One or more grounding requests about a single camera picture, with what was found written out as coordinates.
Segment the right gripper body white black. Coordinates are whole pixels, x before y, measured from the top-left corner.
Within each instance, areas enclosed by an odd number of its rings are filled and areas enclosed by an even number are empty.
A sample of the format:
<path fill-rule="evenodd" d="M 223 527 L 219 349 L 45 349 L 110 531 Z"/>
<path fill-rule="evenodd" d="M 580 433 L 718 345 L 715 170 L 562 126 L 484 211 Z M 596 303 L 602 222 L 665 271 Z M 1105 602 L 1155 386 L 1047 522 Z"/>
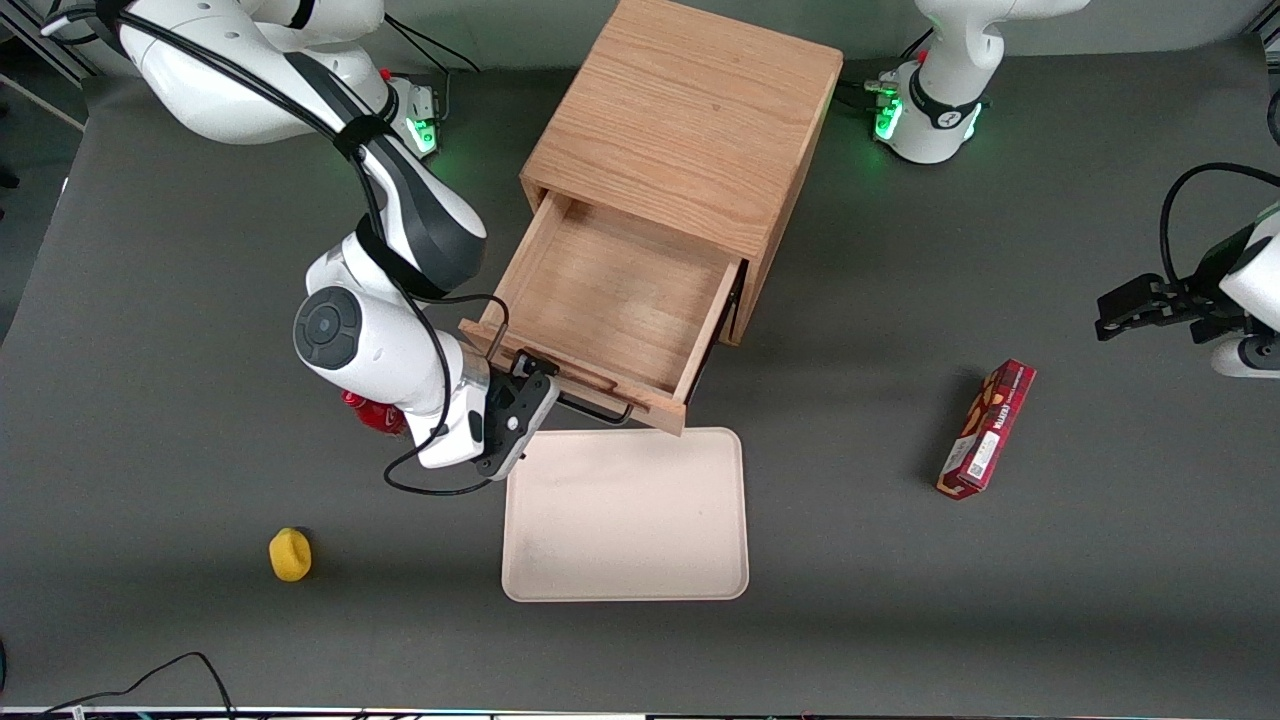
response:
<path fill-rule="evenodd" d="M 465 380 L 419 461 L 429 469 L 471 464 L 483 480 L 503 480 L 558 398 L 559 383 L 547 374 L 493 374 L 483 388 Z"/>

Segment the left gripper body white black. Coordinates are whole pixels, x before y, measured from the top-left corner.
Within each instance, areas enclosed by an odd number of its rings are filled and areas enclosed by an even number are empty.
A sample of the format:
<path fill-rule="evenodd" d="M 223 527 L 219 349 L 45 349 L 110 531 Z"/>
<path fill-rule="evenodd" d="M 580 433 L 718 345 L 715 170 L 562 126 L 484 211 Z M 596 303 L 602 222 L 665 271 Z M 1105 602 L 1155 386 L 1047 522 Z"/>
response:
<path fill-rule="evenodd" d="M 1210 365 L 1220 375 L 1276 379 L 1279 249 L 1276 228 L 1243 228 L 1204 255 L 1175 284 L 1194 314 L 1193 338 L 1216 340 Z"/>

